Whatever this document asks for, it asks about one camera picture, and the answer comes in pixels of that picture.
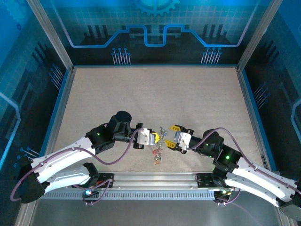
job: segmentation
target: beige table surface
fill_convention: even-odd
[[[59,130],[55,150],[108,122],[118,111],[132,115],[131,127],[139,122],[158,131],[174,124],[193,129],[202,137],[207,129],[227,128],[245,154],[262,165],[235,68],[199,66],[100,67],[78,68]],[[225,144],[235,148],[230,137],[220,132]],[[104,161],[113,161],[127,144],[116,142],[113,149],[100,153]],[[185,155],[165,148],[160,165],[154,165],[149,147],[130,149],[117,164],[101,171],[191,172],[211,171],[212,159],[194,152]]]

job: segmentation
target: gear graphic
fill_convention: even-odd
[[[136,9],[140,9],[141,13],[148,16],[151,14],[163,16],[164,13],[169,13],[170,9],[175,9],[178,3],[180,0],[135,0]]]
[[[22,22],[27,15],[26,0],[0,0],[3,6],[18,23]]]

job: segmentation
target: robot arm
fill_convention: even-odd
[[[191,129],[178,125],[170,129],[176,133],[173,142],[166,141],[168,148],[182,154],[193,150],[213,159],[215,169],[211,177],[217,186],[240,188],[269,201],[291,218],[301,217],[300,185],[297,182],[249,161],[243,153],[224,145],[224,139],[213,129],[203,134],[203,140],[194,137]]]
[[[138,123],[135,129],[130,128],[131,119],[129,113],[118,112],[108,123],[92,129],[69,146],[32,161],[24,159],[26,162],[20,170],[19,180],[29,171],[36,169],[20,184],[21,202],[32,202],[44,193],[64,186],[79,185],[88,188],[96,185],[99,173],[92,163],[85,163],[77,169],[65,168],[113,148],[115,141],[129,143],[132,140],[133,148],[136,149],[143,149],[144,145],[154,145],[158,134],[143,128],[142,123]]]

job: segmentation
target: glass panel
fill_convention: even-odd
[[[41,1],[74,64],[236,64],[270,0]]]
[[[277,169],[301,165],[301,2],[284,0],[246,66]]]
[[[40,153],[65,67],[25,0],[0,4],[0,225],[8,226],[21,205],[9,199],[20,161]]]

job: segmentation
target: blue light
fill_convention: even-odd
[[[90,194],[92,194],[92,191],[91,190],[86,190],[85,193],[86,193],[86,195],[90,195]]]

